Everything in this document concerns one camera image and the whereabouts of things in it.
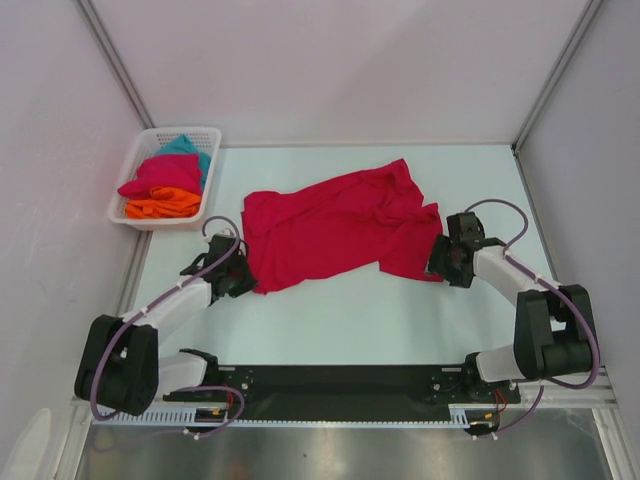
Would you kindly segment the crimson red t shirt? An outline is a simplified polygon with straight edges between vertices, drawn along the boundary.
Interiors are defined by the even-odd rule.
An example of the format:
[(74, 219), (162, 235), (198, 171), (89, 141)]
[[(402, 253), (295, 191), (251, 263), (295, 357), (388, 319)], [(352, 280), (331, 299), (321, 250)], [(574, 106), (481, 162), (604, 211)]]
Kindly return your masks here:
[(439, 207), (425, 203), (403, 159), (293, 193), (253, 192), (241, 217), (260, 294), (372, 263), (401, 278), (442, 279), (426, 271), (443, 232)]

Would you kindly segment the white plastic laundry basket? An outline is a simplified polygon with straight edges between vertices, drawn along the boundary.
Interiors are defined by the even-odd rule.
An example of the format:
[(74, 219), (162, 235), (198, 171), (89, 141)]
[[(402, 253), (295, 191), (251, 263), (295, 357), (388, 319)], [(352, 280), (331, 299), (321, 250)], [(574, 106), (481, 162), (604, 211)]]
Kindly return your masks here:
[(213, 127), (163, 127), (140, 133), (121, 169), (109, 220), (142, 231), (199, 228), (221, 139)]

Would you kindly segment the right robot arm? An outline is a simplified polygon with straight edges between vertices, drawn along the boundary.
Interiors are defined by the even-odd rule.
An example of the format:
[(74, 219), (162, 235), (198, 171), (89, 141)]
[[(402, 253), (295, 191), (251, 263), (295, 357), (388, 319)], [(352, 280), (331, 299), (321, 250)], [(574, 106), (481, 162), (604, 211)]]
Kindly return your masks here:
[(587, 290), (534, 272), (508, 243), (486, 236), (472, 211), (451, 215), (446, 223), (448, 232), (436, 237), (426, 272), (464, 289), (480, 279), (515, 307), (512, 343), (467, 356), (470, 370), (461, 376), (463, 393), (484, 401), (498, 382), (590, 387), (600, 371), (601, 354)]

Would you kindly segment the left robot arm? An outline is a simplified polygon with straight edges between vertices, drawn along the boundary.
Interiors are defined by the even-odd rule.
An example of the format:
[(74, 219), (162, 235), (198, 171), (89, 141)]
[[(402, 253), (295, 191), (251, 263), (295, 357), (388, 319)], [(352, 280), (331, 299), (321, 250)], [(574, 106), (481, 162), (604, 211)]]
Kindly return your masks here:
[(207, 400), (221, 387), (216, 356), (183, 348), (160, 355), (160, 346), (180, 327), (224, 297), (257, 286), (249, 268), (248, 243), (216, 234), (174, 286), (149, 305), (122, 316), (101, 315), (91, 324), (74, 384), (94, 418), (139, 416), (158, 397), (193, 393)]

